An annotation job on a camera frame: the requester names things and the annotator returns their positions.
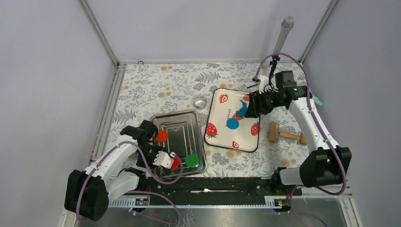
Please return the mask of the blue dough scrap strip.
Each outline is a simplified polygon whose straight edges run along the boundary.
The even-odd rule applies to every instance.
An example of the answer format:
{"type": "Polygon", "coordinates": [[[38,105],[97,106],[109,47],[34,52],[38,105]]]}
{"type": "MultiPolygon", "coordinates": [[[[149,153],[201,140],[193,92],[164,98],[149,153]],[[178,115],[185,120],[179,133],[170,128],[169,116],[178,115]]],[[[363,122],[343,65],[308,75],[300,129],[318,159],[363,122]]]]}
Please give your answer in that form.
{"type": "Polygon", "coordinates": [[[245,117],[246,111],[248,110],[248,103],[244,100],[240,100],[240,102],[241,108],[238,109],[235,113],[237,114],[237,116],[245,117]]]}

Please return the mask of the white strawberry print tray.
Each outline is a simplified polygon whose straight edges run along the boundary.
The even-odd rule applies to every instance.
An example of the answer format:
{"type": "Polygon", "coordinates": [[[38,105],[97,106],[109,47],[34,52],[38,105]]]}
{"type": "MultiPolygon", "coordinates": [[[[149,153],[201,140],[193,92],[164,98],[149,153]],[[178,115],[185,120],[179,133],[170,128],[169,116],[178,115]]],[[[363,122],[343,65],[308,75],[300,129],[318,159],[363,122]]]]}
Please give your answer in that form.
{"type": "Polygon", "coordinates": [[[252,153],[258,148],[260,118],[245,118],[249,94],[218,88],[214,91],[204,133],[214,147],[252,153]]]}

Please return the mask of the wooden double-ended dough roller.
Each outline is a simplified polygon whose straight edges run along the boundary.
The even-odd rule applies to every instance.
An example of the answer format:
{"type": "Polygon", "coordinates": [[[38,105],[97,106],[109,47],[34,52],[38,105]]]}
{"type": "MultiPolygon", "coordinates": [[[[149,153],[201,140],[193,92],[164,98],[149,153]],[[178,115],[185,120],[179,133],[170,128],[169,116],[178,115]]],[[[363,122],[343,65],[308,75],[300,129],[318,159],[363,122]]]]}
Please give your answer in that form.
{"type": "Polygon", "coordinates": [[[270,122],[270,130],[268,135],[268,140],[270,143],[278,143],[279,138],[286,138],[290,140],[296,140],[298,144],[306,146],[306,138],[302,132],[298,134],[293,134],[279,129],[279,124],[277,122],[270,122]]]}

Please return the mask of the metal round cookie cutter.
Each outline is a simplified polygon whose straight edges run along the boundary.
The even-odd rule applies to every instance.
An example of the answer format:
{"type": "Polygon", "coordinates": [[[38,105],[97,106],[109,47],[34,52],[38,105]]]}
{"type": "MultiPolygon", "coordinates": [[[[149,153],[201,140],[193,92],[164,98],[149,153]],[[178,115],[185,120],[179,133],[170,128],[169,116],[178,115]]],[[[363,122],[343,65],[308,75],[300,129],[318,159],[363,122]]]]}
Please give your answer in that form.
{"type": "Polygon", "coordinates": [[[203,96],[198,96],[195,97],[193,100],[193,106],[195,107],[195,109],[197,110],[203,110],[206,108],[207,106],[207,100],[205,97],[203,96]]]}

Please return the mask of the blue dough piece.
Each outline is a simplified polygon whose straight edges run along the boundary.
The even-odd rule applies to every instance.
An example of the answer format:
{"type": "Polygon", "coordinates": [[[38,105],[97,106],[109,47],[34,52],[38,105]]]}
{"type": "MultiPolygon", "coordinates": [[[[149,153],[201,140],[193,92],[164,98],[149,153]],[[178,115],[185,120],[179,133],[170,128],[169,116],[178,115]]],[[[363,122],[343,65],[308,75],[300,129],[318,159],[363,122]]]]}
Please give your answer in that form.
{"type": "Polygon", "coordinates": [[[229,118],[227,119],[226,126],[231,130],[235,130],[239,127],[239,121],[236,118],[229,118]]]}

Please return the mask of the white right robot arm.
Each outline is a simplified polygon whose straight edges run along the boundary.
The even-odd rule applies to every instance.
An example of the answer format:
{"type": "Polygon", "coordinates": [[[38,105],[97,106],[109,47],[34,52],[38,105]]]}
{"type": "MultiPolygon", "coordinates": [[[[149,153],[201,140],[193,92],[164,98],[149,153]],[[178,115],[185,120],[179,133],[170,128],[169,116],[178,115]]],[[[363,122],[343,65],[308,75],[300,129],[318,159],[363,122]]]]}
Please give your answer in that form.
{"type": "Polygon", "coordinates": [[[306,140],[309,155],[299,167],[281,168],[275,171],[271,182],[274,193],[283,195],[291,185],[322,188],[346,185],[346,172],[352,154],[348,147],[341,147],[331,136],[319,116],[310,89],[299,86],[291,71],[276,74],[275,90],[268,84],[269,78],[258,75],[257,91],[250,94],[246,118],[259,118],[277,107],[285,107],[298,123],[306,140]]]}

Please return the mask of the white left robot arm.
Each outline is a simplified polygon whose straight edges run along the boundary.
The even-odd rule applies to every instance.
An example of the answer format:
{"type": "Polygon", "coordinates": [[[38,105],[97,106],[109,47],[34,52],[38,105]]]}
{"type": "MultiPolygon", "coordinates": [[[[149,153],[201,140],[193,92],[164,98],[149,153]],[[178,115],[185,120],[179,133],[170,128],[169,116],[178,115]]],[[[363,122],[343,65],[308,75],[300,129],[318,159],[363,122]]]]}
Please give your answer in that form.
{"type": "Polygon", "coordinates": [[[108,204],[128,191],[142,194],[147,182],[134,173],[112,179],[113,173],[135,152],[140,155],[151,148],[150,141],[158,130],[154,123],[143,120],[139,127],[126,126],[115,145],[84,170],[73,170],[67,181],[64,208],[74,212],[78,221],[98,221],[108,204]]]}

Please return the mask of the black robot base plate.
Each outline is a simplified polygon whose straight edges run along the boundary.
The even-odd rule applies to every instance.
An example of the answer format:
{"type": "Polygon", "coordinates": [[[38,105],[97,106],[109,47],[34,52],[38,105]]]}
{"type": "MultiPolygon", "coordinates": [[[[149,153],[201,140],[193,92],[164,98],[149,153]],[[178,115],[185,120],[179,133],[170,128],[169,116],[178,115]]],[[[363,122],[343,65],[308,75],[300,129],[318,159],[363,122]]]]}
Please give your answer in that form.
{"type": "Polygon", "coordinates": [[[184,177],[171,185],[145,178],[133,192],[124,194],[138,208],[174,204],[179,208],[279,209],[289,204],[291,195],[301,196],[302,191],[264,177],[184,177]]]}

